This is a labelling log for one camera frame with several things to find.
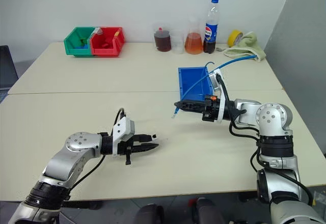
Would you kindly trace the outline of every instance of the orange liquid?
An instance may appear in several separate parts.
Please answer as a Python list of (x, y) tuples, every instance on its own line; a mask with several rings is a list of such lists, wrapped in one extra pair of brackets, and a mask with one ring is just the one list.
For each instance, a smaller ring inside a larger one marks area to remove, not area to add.
[(185, 40), (184, 49), (190, 54), (199, 54), (203, 51), (202, 37), (199, 33), (189, 33)]

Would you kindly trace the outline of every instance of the laptop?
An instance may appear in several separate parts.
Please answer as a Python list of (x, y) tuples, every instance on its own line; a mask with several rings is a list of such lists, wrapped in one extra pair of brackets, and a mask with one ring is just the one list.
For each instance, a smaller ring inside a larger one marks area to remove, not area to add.
[(9, 47), (0, 46), (0, 103), (17, 80), (18, 75), (9, 52)]

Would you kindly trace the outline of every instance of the pepsi bottle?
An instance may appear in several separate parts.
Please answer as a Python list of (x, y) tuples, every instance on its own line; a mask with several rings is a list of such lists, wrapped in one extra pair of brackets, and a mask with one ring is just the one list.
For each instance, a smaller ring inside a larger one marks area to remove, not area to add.
[(219, 0), (212, 0), (209, 5), (208, 15), (206, 19), (205, 39), (203, 49), (206, 53), (213, 53), (215, 50), (216, 36), (219, 26)]

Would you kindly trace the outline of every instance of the pepsi label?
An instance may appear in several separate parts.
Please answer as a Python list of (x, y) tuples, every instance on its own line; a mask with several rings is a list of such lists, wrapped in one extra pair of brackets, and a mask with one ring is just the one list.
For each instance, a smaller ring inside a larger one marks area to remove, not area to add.
[(215, 25), (206, 24), (205, 41), (206, 42), (215, 42), (217, 32), (218, 32), (217, 24), (215, 24)]

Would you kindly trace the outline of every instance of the red bin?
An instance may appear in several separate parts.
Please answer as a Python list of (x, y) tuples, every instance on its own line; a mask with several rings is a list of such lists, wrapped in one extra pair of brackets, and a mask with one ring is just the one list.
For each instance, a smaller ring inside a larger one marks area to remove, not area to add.
[(125, 42), (122, 27), (100, 27), (90, 39), (93, 55), (119, 56)]

